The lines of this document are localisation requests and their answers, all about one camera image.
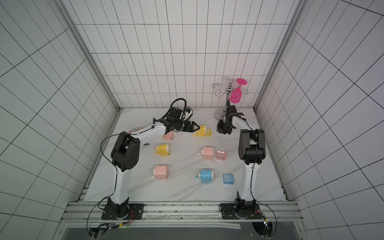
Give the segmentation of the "pink sharpener top row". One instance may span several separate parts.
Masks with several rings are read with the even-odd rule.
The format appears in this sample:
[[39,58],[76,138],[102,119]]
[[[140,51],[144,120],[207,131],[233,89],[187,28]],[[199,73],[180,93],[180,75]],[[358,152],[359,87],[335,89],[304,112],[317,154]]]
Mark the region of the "pink sharpener top row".
[[163,139],[166,141],[171,141],[173,138],[174,138],[174,132],[173,131],[163,135]]

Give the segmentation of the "pink sharpener row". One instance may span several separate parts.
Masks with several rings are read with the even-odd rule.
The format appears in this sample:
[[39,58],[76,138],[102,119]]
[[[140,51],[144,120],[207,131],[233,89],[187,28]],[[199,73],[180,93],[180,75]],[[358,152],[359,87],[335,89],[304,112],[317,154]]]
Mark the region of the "pink sharpener row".
[[153,170],[152,178],[156,178],[158,180],[165,180],[169,176],[168,167],[165,165],[156,166]]
[[173,131],[163,135],[163,139],[166,141],[171,141],[173,138],[174,138],[174,132]]

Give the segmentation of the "pink tray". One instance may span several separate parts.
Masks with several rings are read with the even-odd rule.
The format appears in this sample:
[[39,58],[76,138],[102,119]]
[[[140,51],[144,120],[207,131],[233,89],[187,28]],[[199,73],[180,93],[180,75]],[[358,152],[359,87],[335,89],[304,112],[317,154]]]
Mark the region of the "pink tray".
[[227,158],[227,152],[226,151],[217,150],[217,152],[216,152],[216,159],[217,160],[225,161],[226,158]]

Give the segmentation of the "yellow sharpener row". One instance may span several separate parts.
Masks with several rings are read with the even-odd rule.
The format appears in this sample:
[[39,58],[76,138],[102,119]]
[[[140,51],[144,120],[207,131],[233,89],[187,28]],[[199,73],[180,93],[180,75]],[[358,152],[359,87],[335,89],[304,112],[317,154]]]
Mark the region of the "yellow sharpener row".
[[155,155],[160,155],[161,157],[166,157],[170,155],[170,147],[168,144],[158,145],[155,148]]

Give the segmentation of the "pink sharpener bottom row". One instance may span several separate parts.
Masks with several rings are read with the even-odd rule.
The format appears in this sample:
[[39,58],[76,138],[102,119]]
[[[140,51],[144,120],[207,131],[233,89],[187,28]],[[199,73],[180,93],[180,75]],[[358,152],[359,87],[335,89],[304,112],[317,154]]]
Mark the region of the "pink sharpener bottom row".
[[153,170],[152,178],[156,178],[158,180],[165,180],[169,176],[168,167],[165,165],[156,166]]

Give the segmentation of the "yellow tray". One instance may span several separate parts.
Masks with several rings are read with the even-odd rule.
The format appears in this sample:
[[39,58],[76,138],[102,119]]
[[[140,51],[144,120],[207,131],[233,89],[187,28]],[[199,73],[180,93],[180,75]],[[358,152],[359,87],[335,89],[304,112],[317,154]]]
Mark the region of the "yellow tray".
[[212,135],[211,129],[206,129],[205,137],[210,137]]

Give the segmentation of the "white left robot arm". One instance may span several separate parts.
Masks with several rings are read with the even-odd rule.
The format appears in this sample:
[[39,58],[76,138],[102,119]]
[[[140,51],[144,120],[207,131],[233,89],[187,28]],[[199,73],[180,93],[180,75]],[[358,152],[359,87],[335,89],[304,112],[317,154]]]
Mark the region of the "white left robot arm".
[[186,99],[178,98],[161,118],[153,119],[150,126],[133,133],[121,132],[115,135],[117,140],[112,148],[110,163],[115,167],[116,178],[113,193],[106,197],[105,211],[111,210],[120,219],[128,213],[129,174],[139,161],[140,148],[172,131],[194,133],[200,130],[198,124],[190,121],[192,115],[193,110],[187,106]]

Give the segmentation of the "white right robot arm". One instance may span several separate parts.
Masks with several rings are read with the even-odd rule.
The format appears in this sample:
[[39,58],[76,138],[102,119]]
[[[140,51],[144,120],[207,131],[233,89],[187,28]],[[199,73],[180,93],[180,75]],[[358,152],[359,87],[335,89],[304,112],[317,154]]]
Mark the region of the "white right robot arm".
[[262,218],[263,213],[260,211],[259,202],[253,195],[252,185],[267,154],[265,132],[251,126],[244,114],[238,112],[229,101],[221,108],[221,111],[217,132],[230,135],[232,130],[240,130],[238,155],[243,161],[243,172],[240,191],[237,192],[234,204],[235,214],[240,219],[245,219],[251,215]]

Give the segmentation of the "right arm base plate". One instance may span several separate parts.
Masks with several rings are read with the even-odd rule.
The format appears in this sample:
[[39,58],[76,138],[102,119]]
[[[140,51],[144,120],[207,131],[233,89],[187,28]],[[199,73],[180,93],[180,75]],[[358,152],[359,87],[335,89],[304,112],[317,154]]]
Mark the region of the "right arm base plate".
[[220,204],[219,210],[223,220],[260,220],[259,205],[235,208],[235,204]]

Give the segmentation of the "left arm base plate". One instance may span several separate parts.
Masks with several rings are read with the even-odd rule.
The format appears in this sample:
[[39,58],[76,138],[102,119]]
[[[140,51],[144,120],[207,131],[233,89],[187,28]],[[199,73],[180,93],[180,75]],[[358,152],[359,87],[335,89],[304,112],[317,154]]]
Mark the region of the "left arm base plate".
[[143,212],[144,204],[127,204],[118,207],[113,204],[107,204],[101,219],[128,221],[132,218],[133,220],[140,220]]

